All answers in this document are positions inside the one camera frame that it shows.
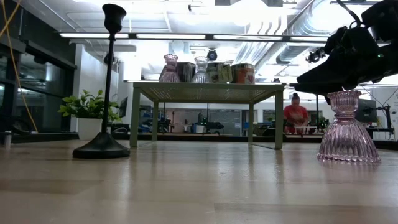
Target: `red shirt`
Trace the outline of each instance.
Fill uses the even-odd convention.
[[[291,124],[296,126],[301,126],[305,120],[308,120],[308,112],[302,106],[298,106],[295,109],[292,105],[288,105],[284,109],[284,117]],[[294,133],[295,129],[293,127],[287,127],[290,133]]]

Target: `glass vase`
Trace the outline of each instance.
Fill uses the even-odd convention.
[[[176,55],[167,54],[164,55],[166,62],[165,72],[160,76],[159,82],[180,82],[180,77],[177,74],[177,59]]]
[[[379,162],[380,157],[365,127],[355,120],[361,92],[356,90],[329,93],[331,109],[336,113],[322,139],[319,159],[353,162]]]
[[[211,83],[210,77],[206,72],[208,58],[207,57],[196,57],[195,62],[197,64],[195,69],[195,75],[192,78],[192,83]]]

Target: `green plant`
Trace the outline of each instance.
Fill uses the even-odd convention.
[[[83,90],[80,98],[75,96],[65,97],[62,100],[66,105],[60,105],[59,113],[62,116],[74,116],[76,118],[96,118],[101,119],[104,112],[104,98],[101,96],[102,90],[98,91],[98,96],[93,96],[89,91]],[[119,108],[117,102],[109,102],[109,115],[110,121],[120,121],[119,115],[113,113],[113,108]]]

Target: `potted plant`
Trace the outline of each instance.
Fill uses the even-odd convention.
[[[59,113],[62,116],[74,116],[78,118],[78,134],[80,140],[92,140],[101,130],[104,98],[101,96],[103,91],[98,91],[97,96],[93,96],[89,91],[83,90],[80,98],[75,96],[65,97],[62,100],[66,105],[60,105]],[[116,102],[109,102],[109,121],[120,121],[119,115],[113,112],[113,108],[119,108]]]

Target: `yellow cable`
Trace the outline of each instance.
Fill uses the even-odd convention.
[[[3,14],[4,14],[4,20],[7,21],[6,5],[5,5],[4,0],[2,0],[2,11],[3,11]],[[7,30],[8,44],[10,45],[10,53],[11,53],[12,65],[14,66],[15,76],[16,76],[16,78],[17,78],[18,87],[19,87],[19,89],[20,89],[20,91],[21,91],[22,100],[24,101],[27,114],[29,115],[30,121],[32,122],[33,127],[35,128],[36,132],[39,133],[38,130],[37,130],[35,121],[33,120],[32,115],[31,115],[31,113],[30,113],[30,111],[29,111],[29,108],[28,108],[28,106],[27,106],[27,103],[26,103],[26,100],[25,100],[25,96],[24,96],[24,92],[22,91],[22,87],[21,87],[21,81],[19,80],[18,69],[17,69],[17,65],[16,65],[16,63],[15,63],[15,58],[14,58],[14,52],[13,52],[13,50],[12,50],[12,44],[11,44],[10,33],[9,33],[9,30],[8,30],[8,22],[9,22],[9,21],[7,21],[7,24],[6,24],[5,29]]]
[[[11,16],[10,16],[9,20],[7,20],[6,13],[4,12],[4,18],[5,18],[4,21],[7,21],[7,22],[6,22],[6,25],[2,28],[2,30],[1,30],[1,32],[0,32],[0,37],[3,35],[4,31],[6,31],[6,29],[8,29],[8,25],[10,24],[10,22],[11,22],[12,19],[14,18],[15,13],[17,13],[18,7],[19,7],[19,4],[21,3],[21,1],[22,1],[22,0],[18,0],[17,6],[15,7],[14,11],[11,13]]]

